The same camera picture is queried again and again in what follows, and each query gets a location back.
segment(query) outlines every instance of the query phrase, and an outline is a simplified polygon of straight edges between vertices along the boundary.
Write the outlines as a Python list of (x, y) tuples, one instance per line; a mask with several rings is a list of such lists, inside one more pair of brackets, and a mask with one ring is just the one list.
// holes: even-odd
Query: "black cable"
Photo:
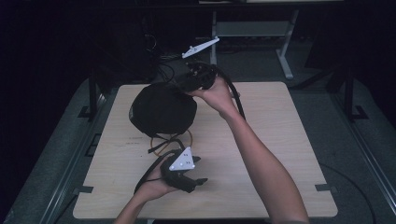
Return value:
[[(166, 75), (166, 73), (163, 71), (163, 69), (161, 69), (161, 66), (165, 66), (165, 67), (169, 68), (172, 71), (172, 75), (170, 77), (168, 75)], [(173, 69), (173, 67), (168, 64), (160, 63), (158, 70), (159, 70), (160, 74), (162, 75), (164, 82), (170, 82), (175, 77), (175, 69)]]
[(371, 205), (371, 203), (370, 203), (370, 201), (369, 201), (367, 195), (363, 192), (363, 190), (361, 190), (361, 188), (359, 188), (359, 186), (358, 186), (353, 180), (351, 180), (347, 175), (344, 175), (343, 173), (339, 172), (338, 170), (332, 168), (331, 166), (328, 166), (328, 165), (323, 164), (323, 163), (321, 163), (321, 162), (319, 163), (319, 165), (324, 166), (324, 167), (326, 167), (327, 169), (329, 169), (329, 170), (331, 170), (331, 171), (333, 171), (333, 172), (339, 174), (339, 175), (342, 176), (344, 179), (346, 179), (349, 183), (351, 183), (351, 184), (359, 191), (359, 193), (360, 193), (361, 196), (364, 198), (364, 200), (365, 200), (366, 203), (367, 203), (367, 206), (368, 206), (369, 209), (370, 209), (370, 213), (371, 213), (371, 215), (372, 215), (373, 224), (375, 224), (375, 223), (376, 223), (376, 218), (375, 218), (375, 212), (374, 212), (373, 206)]
[(151, 172), (154, 170), (155, 167), (157, 167), (158, 164), (160, 164), (160, 162), (169, 154), (171, 153), (177, 153), (179, 152), (180, 149), (174, 149), (174, 150), (170, 150), (167, 151), (165, 153), (163, 153), (163, 155), (161, 155), (154, 163), (151, 164), (151, 166), (148, 168), (148, 170), (143, 174), (142, 178), (140, 178), (139, 182), (137, 182), (136, 187), (134, 188), (134, 194), (140, 189), (140, 187), (146, 182), (147, 177), (149, 176), (149, 174), (151, 174)]
[(233, 93), (233, 98), (235, 99), (236, 106), (238, 107), (238, 110), (239, 110), (239, 114), (241, 114), (242, 118), (246, 119), (244, 108), (242, 107), (241, 100), (239, 99), (239, 93), (236, 90), (233, 83), (231, 82), (231, 79), (229, 77), (227, 77), (220, 69), (217, 68), (216, 71), (225, 80), (225, 82), (227, 82), (227, 85), (230, 87), (231, 92)]
[(161, 179), (164, 179), (164, 177), (160, 177), (160, 178), (155, 178), (155, 179), (146, 180), (146, 182), (149, 182), (149, 181), (156, 181), (156, 180), (161, 180)]
[(156, 147), (152, 147), (151, 149), (149, 149), (149, 150), (148, 150), (148, 153), (154, 152), (154, 151), (156, 151), (158, 148), (162, 147), (163, 145), (165, 145), (165, 144), (167, 144), (167, 143), (173, 143), (173, 142), (177, 142), (178, 145), (179, 145), (181, 148), (185, 149), (183, 143), (182, 143), (179, 139), (176, 138), (176, 137), (178, 137), (178, 136), (179, 136), (179, 134), (177, 134), (177, 135), (171, 137), (170, 139), (166, 139), (166, 138), (160, 137), (161, 139), (163, 139), (163, 140), (165, 140), (165, 141), (162, 142), (162, 143), (160, 143), (160, 144), (157, 145)]
[(173, 56), (173, 57), (165, 57), (165, 58), (161, 58), (161, 62), (162, 63), (170, 63), (172, 61), (176, 61), (176, 60), (180, 60), (181, 58), (181, 54)]
[(55, 221), (53, 222), (54, 224), (58, 223), (59, 219), (61, 219), (61, 217), (64, 215), (64, 212), (66, 212), (67, 208), (70, 206), (70, 204), (72, 204), (72, 202), (77, 198), (77, 195), (73, 196), (72, 200), (70, 200), (70, 202), (66, 205), (66, 207), (64, 208), (64, 210), (61, 212), (61, 214), (59, 214), (59, 216), (55, 219)]
[(154, 35), (145, 35), (145, 37), (149, 37), (154, 40), (154, 43), (152, 44), (152, 47), (150, 47), (150, 50), (155, 49), (155, 47), (157, 46), (157, 39), (155, 38), (155, 36)]

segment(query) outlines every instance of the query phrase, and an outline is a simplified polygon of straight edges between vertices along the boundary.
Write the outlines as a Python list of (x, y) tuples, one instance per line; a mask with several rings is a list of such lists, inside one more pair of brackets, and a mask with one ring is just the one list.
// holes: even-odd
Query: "hand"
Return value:
[(224, 119), (234, 112), (238, 113), (235, 105), (233, 104), (230, 89), (222, 77), (216, 77), (215, 83), (209, 90), (196, 90), (188, 92), (187, 94), (198, 96), (205, 100), (208, 105), (219, 111), (220, 115)]
[(160, 164), (158, 164), (154, 170), (148, 175), (147, 180), (152, 180), (152, 181), (147, 181), (145, 182), (142, 186), (140, 186), (139, 190), (136, 192), (134, 197), (140, 198), (142, 201), (148, 202), (154, 199), (161, 198), (163, 195), (173, 192), (177, 189), (168, 186), (165, 181), (161, 179), (162, 174), (161, 174), (161, 164), (166, 160), (163, 159)]
[[(160, 167), (163, 162), (164, 160), (148, 175), (148, 180), (161, 178)], [(163, 195), (175, 190), (177, 189), (169, 187), (162, 179), (145, 182), (122, 209), (116, 220), (114, 220), (114, 224), (134, 223), (146, 202), (161, 198)]]

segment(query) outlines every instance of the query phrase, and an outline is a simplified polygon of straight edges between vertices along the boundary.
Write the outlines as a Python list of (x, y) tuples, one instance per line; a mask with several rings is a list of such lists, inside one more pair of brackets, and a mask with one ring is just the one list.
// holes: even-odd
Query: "cable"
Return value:
[[(163, 71), (163, 69), (161, 69), (161, 66), (165, 66), (165, 67), (169, 68), (172, 71), (172, 76), (169, 77), (168, 75), (166, 75), (166, 73)], [(164, 82), (170, 82), (175, 77), (175, 69), (173, 69), (173, 67), (168, 64), (160, 63), (159, 67), (158, 67), (158, 71), (161, 74), (161, 76), (163, 77)]]
[[(192, 138), (192, 133), (190, 132), (190, 130), (187, 130), (187, 132), (190, 135), (190, 147), (192, 147), (192, 142), (193, 142), (193, 138)], [(149, 143), (150, 147), (153, 148), (152, 146), (152, 141), (154, 140), (154, 138), (151, 138), (151, 141)], [(166, 149), (169, 145), (171, 144), (171, 142), (168, 142), (159, 152), (153, 151), (154, 155), (156, 155), (157, 157), (160, 157), (161, 152), (163, 152), (164, 149)]]
[(145, 35), (145, 37), (151, 37), (154, 40), (154, 44), (151, 47), (151, 49), (155, 49), (155, 47), (157, 47), (157, 39), (155, 38), (154, 35)]
[(154, 170), (154, 168), (160, 164), (160, 162), (169, 154), (171, 153), (178, 153), (180, 149), (174, 149), (167, 151), (161, 155), (154, 163), (151, 164), (151, 166), (148, 168), (148, 170), (143, 174), (142, 178), (140, 178), (139, 182), (137, 182), (136, 187), (134, 188), (134, 194), (139, 190), (140, 186), (142, 186), (146, 182), (146, 178), (151, 174), (151, 172)]
[(160, 59), (162, 59), (164, 61), (172, 61), (175, 59), (181, 59), (181, 54), (163, 55), (163, 56), (160, 56)]
[(155, 178), (155, 179), (146, 180), (146, 182), (156, 181), (156, 180), (161, 180), (161, 179), (164, 179), (164, 177), (159, 177), (159, 178)]
[(70, 200), (70, 202), (66, 205), (66, 207), (64, 208), (64, 210), (61, 212), (61, 214), (59, 214), (59, 216), (55, 219), (55, 221), (53, 222), (54, 224), (58, 223), (59, 219), (61, 219), (61, 217), (64, 215), (64, 212), (66, 212), (67, 208), (70, 206), (70, 204), (72, 204), (72, 202), (77, 198), (77, 195), (73, 196), (72, 200)]
[(351, 184), (359, 191), (359, 193), (360, 193), (361, 196), (364, 198), (364, 200), (365, 200), (366, 203), (367, 203), (367, 206), (368, 206), (369, 209), (370, 209), (370, 213), (371, 213), (371, 215), (372, 215), (373, 224), (375, 224), (375, 223), (376, 223), (376, 218), (375, 218), (375, 212), (374, 212), (373, 206), (371, 205), (371, 203), (370, 203), (370, 201), (369, 201), (367, 195), (363, 192), (363, 190), (361, 190), (361, 188), (359, 188), (359, 186), (358, 186), (353, 180), (351, 180), (347, 175), (344, 175), (343, 173), (339, 172), (338, 170), (335, 170), (334, 168), (332, 168), (331, 166), (328, 166), (328, 165), (323, 164), (323, 163), (321, 163), (321, 162), (319, 163), (319, 165), (324, 166), (324, 167), (328, 168), (329, 170), (331, 170), (331, 171), (333, 171), (333, 172), (339, 174), (339, 175), (342, 176), (344, 179), (346, 179), (349, 183), (351, 183)]
[(242, 107), (241, 100), (239, 99), (239, 93), (236, 90), (236, 88), (233, 85), (233, 83), (231, 82), (231, 79), (229, 77), (227, 77), (223, 73), (223, 71), (221, 71), (219, 68), (217, 68), (216, 71), (225, 80), (225, 82), (227, 82), (228, 86), (230, 87), (231, 91), (233, 92), (233, 98), (235, 99), (236, 106), (238, 107), (238, 110), (239, 110), (239, 114), (241, 114), (242, 118), (246, 119), (244, 108)]

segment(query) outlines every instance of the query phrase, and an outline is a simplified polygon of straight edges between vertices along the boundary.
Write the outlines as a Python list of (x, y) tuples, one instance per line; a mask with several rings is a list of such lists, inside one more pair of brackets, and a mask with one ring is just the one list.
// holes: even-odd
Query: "wooden table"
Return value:
[[(234, 83), (248, 123), (290, 172), (310, 217), (333, 217), (337, 207), (306, 136), (293, 101), (281, 82)], [(115, 218), (133, 196), (140, 177), (156, 160), (148, 154), (150, 138), (129, 121), (128, 112), (144, 85), (122, 86), (109, 114), (74, 209), (76, 218)], [(140, 218), (263, 218), (268, 213), (248, 177), (231, 131), (218, 112), (204, 101), (198, 104), (192, 154), (202, 159), (191, 178), (209, 180), (192, 193), (177, 191), (148, 202)], [(187, 133), (180, 139), (187, 146)]]

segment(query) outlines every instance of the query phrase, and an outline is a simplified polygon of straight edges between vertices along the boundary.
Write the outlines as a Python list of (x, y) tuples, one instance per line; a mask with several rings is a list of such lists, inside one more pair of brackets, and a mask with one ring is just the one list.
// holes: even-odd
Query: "gray carpet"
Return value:
[[(318, 72), (315, 69), (304, 69), (309, 43), (295, 43), (290, 46), (287, 55), (295, 78), (285, 79), (275, 54), (277, 44), (277, 42), (269, 43), (259, 49), (247, 49), (233, 54), (220, 53), (218, 66), (233, 81), (283, 81), (288, 86), (296, 85)], [(197, 57), (205, 61), (208, 59), (206, 52)], [(171, 62), (169, 65), (179, 72), (186, 69), (182, 61)], [(332, 187), (332, 195), (339, 210), (336, 217), (313, 218), (311, 221), (312, 223), (396, 223), (396, 216), (367, 168), (344, 115), (333, 99), (342, 97), (342, 93), (335, 95), (327, 93), (324, 90), (326, 81), (327, 78), (323, 78), (303, 91), (290, 92), (318, 161), (322, 164), (322, 172)], [(40, 223), (50, 203), (50, 197), (59, 180), (64, 176), (70, 158), (73, 157), (78, 146), (82, 146), (84, 151), (79, 152), (81, 156), (64, 188), (60, 207), (54, 210), (54, 217), (59, 216), (65, 208), (64, 214), (57, 223), (112, 222), (112, 220), (73, 218), (75, 202), (72, 202), (74, 197), (72, 192), (82, 185), (92, 159), (84, 156), (85, 150), (94, 135), (103, 130), (116, 93), (117, 89), (106, 96), (106, 102), (100, 107), (97, 118), (89, 123), (87, 119), (78, 118), (80, 109), (89, 102), (88, 83), (81, 84), (14, 203), (14, 215), (8, 223)], [(355, 103), (363, 106), (370, 118), (358, 120), (356, 126), (374, 150), (375, 157), (394, 185), (396, 132), (376, 107), (370, 93), (359, 82), (356, 82)]]

